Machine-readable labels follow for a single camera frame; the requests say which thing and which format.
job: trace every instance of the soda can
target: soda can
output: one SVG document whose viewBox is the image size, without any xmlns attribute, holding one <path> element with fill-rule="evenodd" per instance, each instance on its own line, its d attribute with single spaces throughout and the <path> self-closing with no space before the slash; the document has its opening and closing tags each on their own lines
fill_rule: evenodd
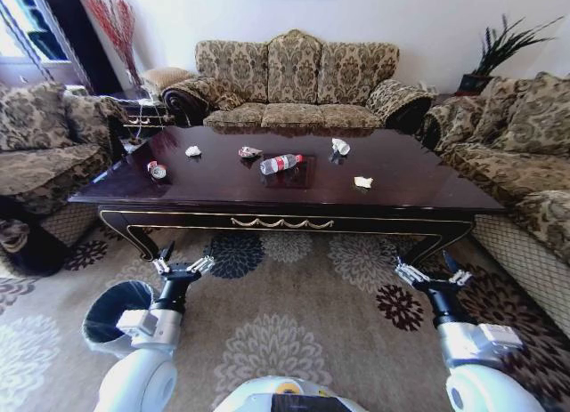
<svg viewBox="0 0 570 412">
<path fill-rule="evenodd" d="M 167 175 L 167 169 L 154 160 L 146 168 L 154 179 L 162 179 Z"/>
</svg>

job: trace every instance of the bottle label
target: bottle label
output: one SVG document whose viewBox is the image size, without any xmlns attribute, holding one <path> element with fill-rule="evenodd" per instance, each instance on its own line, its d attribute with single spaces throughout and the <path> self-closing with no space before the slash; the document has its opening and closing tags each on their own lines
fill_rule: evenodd
<svg viewBox="0 0 570 412">
<path fill-rule="evenodd" d="M 283 157 L 276 157 L 275 162 L 277 163 L 277 171 L 289 169 L 289 161 Z"/>
</svg>

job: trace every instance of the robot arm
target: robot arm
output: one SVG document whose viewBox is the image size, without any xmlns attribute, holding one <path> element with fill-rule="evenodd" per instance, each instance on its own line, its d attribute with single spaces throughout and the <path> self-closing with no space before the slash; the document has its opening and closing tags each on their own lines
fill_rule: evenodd
<svg viewBox="0 0 570 412">
<path fill-rule="evenodd" d="M 455 412 L 543 412 L 541 404 L 517 381 L 503 374 L 501 356 L 520 349 L 522 341 L 511 327 L 474 324 L 457 300 L 471 274 L 445 260 L 454 270 L 448 280 L 432 279 L 399 262 L 395 272 L 424 292 L 434 312 L 444 363 L 450 369 L 445 390 Z"/>
<path fill-rule="evenodd" d="M 153 263 L 165 279 L 160 298 L 149 310 L 128 310 L 117 328 L 130 335 L 138 350 L 117 362 L 99 388 L 95 412 L 160 412 L 176 385 L 173 354 L 185 312 L 186 291 L 215 264 L 204 256 L 193 264 L 167 264 L 174 243 Z"/>
</svg>

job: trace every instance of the red decorative branches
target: red decorative branches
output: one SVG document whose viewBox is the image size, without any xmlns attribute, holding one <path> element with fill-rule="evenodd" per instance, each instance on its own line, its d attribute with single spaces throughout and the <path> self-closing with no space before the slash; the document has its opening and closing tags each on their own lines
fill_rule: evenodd
<svg viewBox="0 0 570 412">
<path fill-rule="evenodd" d="M 113 43 L 119 58 L 125 63 L 135 86 L 141 85 L 133 57 L 134 13 L 125 0 L 85 0 L 85 5 Z"/>
</svg>

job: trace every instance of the crumpled paper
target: crumpled paper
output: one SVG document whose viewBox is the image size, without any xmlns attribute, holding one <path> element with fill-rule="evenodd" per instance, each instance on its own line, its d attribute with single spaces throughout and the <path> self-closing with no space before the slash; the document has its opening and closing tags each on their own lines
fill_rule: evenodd
<svg viewBox="0 0 570 412">
<path fill-rule="evenodd" d="M 332 149 L 341 156 L 345 156 L 348 154 L 348 151 L 350 151 L 350 145 L 348 145 L 342 139 L 332 138 Z"/>
<path fill-rule="evenodd" d="M 263 151 L 260 150 L 260 149 L 251 148 L 251 147 L 245 146 L 245 147 L 241 147 L 241 148 L 238 150 L 238 155 L 239 155 L 241 158 L 252 158 L 252 157 L 260 156 L 262 152 L 263 152 Z"/>
<path fill-rule="evenodd" d="M 374 181 L 372 178 L 363 178 L 362 176 L 355 176 L 354 177 L 354 185 L 356 185 L 357 187 L 363 187 L 363 188 L 372 188 L 372 181 Z"/>
<path fill-rule="evenodd" d="M 199 156 L 201 153 L 202 151 L 200 151 L 200 148 L 198 148 L 196 145 L 188 147 L 188 149 L 184 152 L 184 154 L 186 154 L 188 157 Z"/>
</svg>

